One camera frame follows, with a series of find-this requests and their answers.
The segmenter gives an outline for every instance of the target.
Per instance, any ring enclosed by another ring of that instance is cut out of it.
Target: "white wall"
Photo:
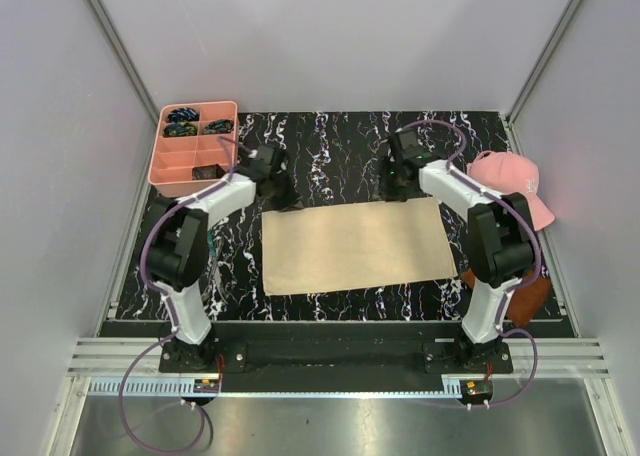
[[[568,0],[104,0],[157,105],[508,111]]]
[[[0,453],[33,456],[153,138],[83,0],[0,0]]]
[[[640,6],[587,0],[516,121],[558,219],[549,231],[640,448]]]

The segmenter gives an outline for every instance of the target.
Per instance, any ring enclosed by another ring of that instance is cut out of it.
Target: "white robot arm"
[[[425,150],[413,130],[391,135],[389,147],[381,172],[384,199],[406,200],[403,191],[417,185],[468,224],[468,256],[476,284],[456,339],[456,357],[462,363],[485,359],[500,342],[513,288],[534,263],[529,236],[503,208],[506,203],[533,227],[527,200],[520,193],[504,195],[480,185],[446,159]]]
[[[141,264],[163,290],[176,339],[185,345],[201,346],[211,333],[198,284],[209,259],[207,232],[257,197],[268,198],[279,211],[301,208],[285,150],[260,146],[249,158],[248,166],[236,166],[226,180],[199,193],[178,201],[157,198],[145,218],[142,235],[153,242]],[[169,211],[175,214],[151,234]]]

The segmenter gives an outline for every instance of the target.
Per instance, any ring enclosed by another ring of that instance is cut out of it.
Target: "pink cap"
[[[556,218],[538,197],[538,167],[514,153],[483,151],[467,166],[467,174],[501,193],[522,193],[529,202],[533,229],[541,230]]]

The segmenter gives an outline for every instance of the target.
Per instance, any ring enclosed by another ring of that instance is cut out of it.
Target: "pink tray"
[[[200,115],[199,121],[192,124],[198,127],[196,136],[178,136],[165,138],[164,128],[169,124],[167,117],[176,108],[193,108]],[[216,179],[192,180],[192,170],[197,166],[219,164],[225,171],[229,164],[218,135],[205,135],[204,127],[217,119],[233,121],[233,131],[225,136],[238,141],[238,105],[233,101],[210,103],[171,104],[162,108],[156,131],[149,183],[167,198],[187,196],[215,183]],[[238,160],[238,148],[231,151],[233,164]]]

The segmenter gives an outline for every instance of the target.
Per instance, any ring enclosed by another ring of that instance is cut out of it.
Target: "cardboard sheet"
[[[262,256],[270,296],[457,276],[433,198],[263,213]]]

